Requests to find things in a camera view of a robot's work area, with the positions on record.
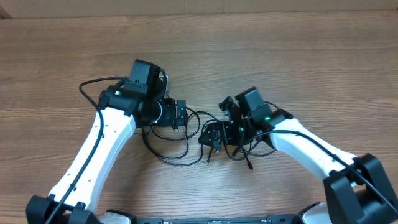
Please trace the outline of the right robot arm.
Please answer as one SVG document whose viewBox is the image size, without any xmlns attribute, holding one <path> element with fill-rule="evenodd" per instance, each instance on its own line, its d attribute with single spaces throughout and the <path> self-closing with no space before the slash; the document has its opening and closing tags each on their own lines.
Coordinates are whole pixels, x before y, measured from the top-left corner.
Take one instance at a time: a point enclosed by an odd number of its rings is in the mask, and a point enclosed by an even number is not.
<svg viewBox="0 0 398 224">
<path fill-rule="evenodd" d="M 397 196 L 378 158 L 342 151 L 306 129 L 286 110 L 271 110 L 251 87 L 219 104 L 228 120 L 204 126 L 198 142 L 219 149 L 234 146 L 248 159 L 252 148 L 265 142 L 283 152 L 322 181 L 326 201 L 296 215 L 269 215 L 267 223 L 392 223 L 397 220 Z"/>
</svg>

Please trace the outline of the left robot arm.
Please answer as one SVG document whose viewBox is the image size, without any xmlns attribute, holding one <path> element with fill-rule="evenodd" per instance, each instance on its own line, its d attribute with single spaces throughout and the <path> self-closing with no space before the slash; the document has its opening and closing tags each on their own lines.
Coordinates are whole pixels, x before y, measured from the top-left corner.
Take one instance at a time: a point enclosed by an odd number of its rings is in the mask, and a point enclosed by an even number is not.
<svg viewBox="0 0 398 224">
<path fill-rule="evenodd" d="M 134 223 L 124 212 L 97 216 L 103 185 L 125 143 L 137 128 L 187 123 L 185 100 L 167 98 L 169 78 L 159 66 L 135 60 L 129 77 L 102 91 L 92 128 L 71 166 L 47 197 L 33 196 L 29 223 Z"/>
</svg>

